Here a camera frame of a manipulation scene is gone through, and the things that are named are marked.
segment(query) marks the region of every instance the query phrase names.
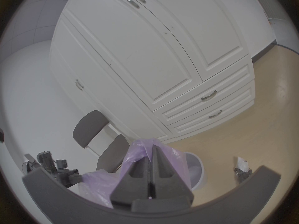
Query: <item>corrugated panel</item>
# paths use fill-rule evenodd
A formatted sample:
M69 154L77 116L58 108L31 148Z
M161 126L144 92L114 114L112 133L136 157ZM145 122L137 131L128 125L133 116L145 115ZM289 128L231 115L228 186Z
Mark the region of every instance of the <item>corrugated panel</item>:
M270 19L282 19L289 21L290 18L278 0L258 0L267 17Z

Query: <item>white cabinet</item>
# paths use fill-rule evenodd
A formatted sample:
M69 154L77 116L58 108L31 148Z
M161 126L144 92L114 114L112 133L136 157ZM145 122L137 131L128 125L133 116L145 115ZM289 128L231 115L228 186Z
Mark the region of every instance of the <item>white cabinet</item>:
M69 0L50 66L130 140L179 140L254 103L251 58L219 0Z
M105 53L112 69L151 110L202 83L180 43L143 6L127 0L70 0L65 15L77 19L73 24L79 31L92 34L88 42L99 44L99 54Z
M220 0L135 0L185 49L203 81L249 53L240 28Z

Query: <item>baseboard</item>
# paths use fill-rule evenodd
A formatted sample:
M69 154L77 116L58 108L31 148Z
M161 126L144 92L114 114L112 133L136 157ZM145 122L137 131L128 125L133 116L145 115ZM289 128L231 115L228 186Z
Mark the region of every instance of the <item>baseboard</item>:
M258 54L256 54L255 56L253 56L252 59L252 63L258 61L261 57L263 57L268 51L270 51L272 49L272 47L274 47L275 45L277 45L276 39L269 44L268 46L266 46L263 50L261 50Z

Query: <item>white trash bin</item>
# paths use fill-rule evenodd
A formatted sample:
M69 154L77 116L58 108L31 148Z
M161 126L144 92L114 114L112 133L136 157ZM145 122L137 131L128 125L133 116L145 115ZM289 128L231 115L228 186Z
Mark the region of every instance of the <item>white trash bin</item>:
M192 191L202 188L207 183L207 173L200 158L190 152L184 152L189 169Z

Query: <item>beige floor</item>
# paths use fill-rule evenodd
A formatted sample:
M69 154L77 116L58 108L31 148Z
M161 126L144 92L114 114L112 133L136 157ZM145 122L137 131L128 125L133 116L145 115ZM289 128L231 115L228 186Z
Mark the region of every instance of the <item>beige floor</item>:
M299 170L299 55L275 46L254 64L255 104L237 117L170 146L197 154L208 175L193 205L211 201L237 185L238 156L253 172L261 165L281 174L269 202L253 220L260 223L286 195Z

